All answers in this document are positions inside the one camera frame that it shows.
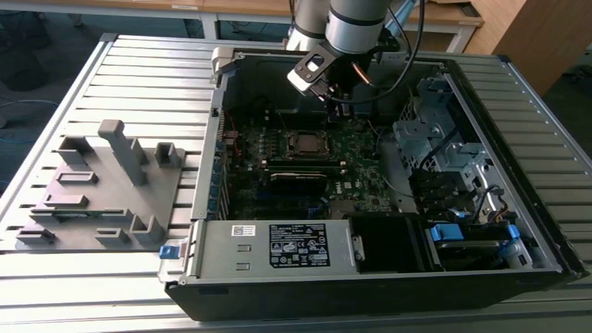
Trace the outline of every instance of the blue latch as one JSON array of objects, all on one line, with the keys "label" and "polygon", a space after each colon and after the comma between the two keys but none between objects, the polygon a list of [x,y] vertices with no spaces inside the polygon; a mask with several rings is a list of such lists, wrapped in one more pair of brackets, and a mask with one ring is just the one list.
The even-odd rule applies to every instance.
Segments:
[{"label": "blue latch", "polygon": [[463,232],[460,231],[459,224],[447,223],[436,224],[430,229],[434,241],[462,241],[464,240]]},{"label": "blue latch", "polygon": [[512,237],[512,239],[520,238],[519,227],[516,227],[514,224],[511,224],[511,225],[508,225],[508,231],[510,231],[510,236]]},{"label": "blue latch", "polygon": [[182,252],[180,246],[163,245],[159,251],[160,259],[179,259]]}]

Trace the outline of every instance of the warning label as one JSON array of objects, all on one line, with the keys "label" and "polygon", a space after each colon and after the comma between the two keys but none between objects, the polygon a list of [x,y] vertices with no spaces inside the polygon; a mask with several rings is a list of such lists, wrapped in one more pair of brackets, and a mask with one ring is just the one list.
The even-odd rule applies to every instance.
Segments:
[{"label": "warning label", "polygon": [[270,264],[274,268],[331,266],[326,225],[270,225]]}]

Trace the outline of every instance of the wire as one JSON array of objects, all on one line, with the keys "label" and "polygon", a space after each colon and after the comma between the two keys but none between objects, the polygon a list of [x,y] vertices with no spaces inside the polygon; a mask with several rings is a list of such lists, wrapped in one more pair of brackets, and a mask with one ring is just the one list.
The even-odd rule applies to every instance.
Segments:
[{"label": "wire", "polygon": [[395,84],[388,88],[388,90],[380,94],[378,94],[374,97],[368,97],[366,99],[360,99],[358,101],[352,101],[350,99],[340,99],[335,96],[331,96],[330,99],[338,103],[343,104],[364,104],[374,101],[380,100],[386,96],[388,96],[394,91],[395,88],[399,87],[399,84],[403,82],[404,78],[407,77],[407,74],[410,73],[412,63],[415,62],[415,57],[418,56],[419,52],[419,45],[422,43],[422,36],[424,34],[424,18],[426,18],[426,0],[419,0],[419,29],[418,29],[418,39],[415,40],[415,48],[414,52],[411,53],[410,59],[407,60],[406,68],[403,69],[403,72],[400,73],[399,79],[395,82]]},{"label": "wire", "polygon": [[438,152],[444,148],[444,145],[447,143],[450,143],[450,141],[452,140],[452,138],[455,137],[456,133],[459,133],[459,129],[455,128],[451,133],[448,133],[444,136],[443,141],[440,141],[440,143],[438,144],[438,146],[434,147],[432,151],[426,155],[424,159],[422,160],[422,162],[419,163],[418,169],[423,169],[424,168],[424,164],[430,161],[430,159],[438,154]]},{"label": "wire", "polygon": [[486,192],[483,192],[482,196],[479,197],[478,204],[475,206],[475,213],[474,213],[474,216],[471,217],[471,223],[476,223],[476,221],[479,220],[479,213],[482,211],[483,203],[486,202],[486,197],[488,196],[488,193],[499,188],[500,187],[498,185],[491,184],[488,186],[488,188],[486,189]]},{"label": "wire", "polygon": [[232,142],[235,143],[235,151],[238,152],[238,155],[240,156],[240,150],[238,145],[238,127],[235,125],[235,120],[232,119],[232,116],[228,112],[224,111],[226,116],[228,117],[228,120],[231,121],[232,125]]},{"label": "wire", "polygon": [[391,189],[399,193],[402,196],[406,196],[407,198],[415,199],[415,196],[404,194],[402,191],[399,191],[398,189],[395,189],[395,186],[392,186],[392,184],[388,182],[387,177],[383,176],[383,180],[386,181],[386,184],[388,185],[388,187],[391,187]]},{"label": "wire", "polygon": [[407,53],[408,53],[410,56],[411,56],[411,43],[410,43],[410,38],[407,37],[407,33],[406,33],[406,31],[403,30],[403,26],[400,25],[400,22],[399,22],[399,20],[398,20],[398,16],[396,16],[395,13],[392,12],[391,7],[388,7],[388,12],[391,13],[392,20],[394,20],[395,24],[398,25],[398,28],[399,28],[400,34],[403,35],[403,39],[406,40],[406,44],[407,44]]},{"label": "wire", "polygon": [[352,62],[352,67],[354,67],[354,70],[355,70],[358,76],[360,76],[360,79],[364,81],[364,83],[367,85],[370,85],[371,87],[375,87],[375,85],[372,83],[372,79],[368,76],[367,72],[362,69],[360,65],[356,62]]},{"label": "wire", "polygon": [[376,132],[376,129],[375,129],[375,127],[372,126],[371,121],[368,121],[368,125],[370,125],[370,129],[374,131],[374,134],[376,134],[376,135],[380,136],[379,132]]},{"label": "wire", "polygon": [[288,0],[290,4],[290,15],[292,16],[292,25],[296,22],[296,14],[295,14],[295,0]]},{"label": "wire", "polygon": [[282,116],[282,112],[276,110],[278,115],[280,116],[282,124],[284,125],[284,130],[288,130],[288,126],[286,125],[284,117]]},{"label": "wire", "polygon": [[262,30],[259,31],[259,33],[263,33],[263,30],[267,28],[267,23],[263,25]]},{"label": "wire", "polygon": [[498,196],[498,201],[502,202],[503,207],[500,208],[500,211],[494,215],[490,222],[500,222],[502,216],[506,214],[506,212],[508,212],[508,203],[502,199],[502,196]]},{"label": "wire", "polygon": [[380,143],[380,138],[383,137],[383,133],[386,132],[387,128],[383,128],[383,130],[380,131],[379,137],[376,138],[376,147],[374,149],[375,153],[379,153],[379,143]]}]

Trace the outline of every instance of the black cable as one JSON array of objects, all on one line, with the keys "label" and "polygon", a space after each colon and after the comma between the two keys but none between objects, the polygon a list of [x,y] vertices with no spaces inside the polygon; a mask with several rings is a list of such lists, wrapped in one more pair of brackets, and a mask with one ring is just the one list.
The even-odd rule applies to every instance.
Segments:
[{"label": "black cable", "polygon": [[395,16],[395,13],[392,12],[391,7],[388,7],[388,12],[391,13],[392,16],[392,20],[395,21],[395,24],[398,25],[400,34],[403,35],[403,39],[406,40],[406,44],[407,44],[407,54],[410,54],[411,56],[411,43],[410,43],[410,38],[407,37],[406,31],[403,30],[403,26],[400,25],[400,22],[398,20],[398,17]]},{"label": "black cable", "polygon": [[411,53],[410,59],[407,60],[406,68],[403,69],[403,72],[400,73],[399,79],[395,82],[395,84],[391,86],[391,88],[388,88],[388,90],[386,92],[383,92],[382,94],[378,94],[376,96],[368,97],[366,99],[360,99],[358,101],[352,101],[350,99],[340,99],[338,97],[331,96],[330,99],[332,101],[335,101],[338,103],[343,103],[343,104],[364,104],[364,103],[370,103],[370,102],[380,100],[382,98],[384,98],[387,95],[390,95],[395,91],[395,88],[399,87],[399,84],[403,82],[407,74],[410,73],[412,63],[415,62],[415,57],[418,56],[419,45],[422,43],[422,36],[424,34],[424,18],[426,18],[426,0],[419,0],[418,40],[415,41],[414,52]]},{"label": "black cable", "polygon": [[295,15],[295,0],[288,0],[290,3],[290,14],[292,16],[292,25],[295,25],[296,22],[296,15]]},{"label": "black cable", "polygon": [[456,133],[459,133],[459,129],[455,128],[451,133],[448,133],[444,136],[443,141],[440,141],[440,143],[438,144],[438,146],[434,147],[432,151],[426,155],[424,159],[422,160],[422,162],[419,163],[418,169],[423,169],[424,164],[428,163],[428,160],[438,154],[438,152],[440,151],[440,149],[444,148],[444,145],[447,143],[450,143],[450,141],[452,140],[452,138],[455,137]]},{"label": "black cable", "polygon": [[475,213],[471,216],[471,223],[476,223],[476,221],[479,220],[479,214],[483,208],[483,203],[486,202],[486,198],[488,197],[488,193],[499,188],[500,187],[498,185],[491,184],[486,189],[486,192],[483,192],[483,195],[479,197],[478,205],[475,206]]}]

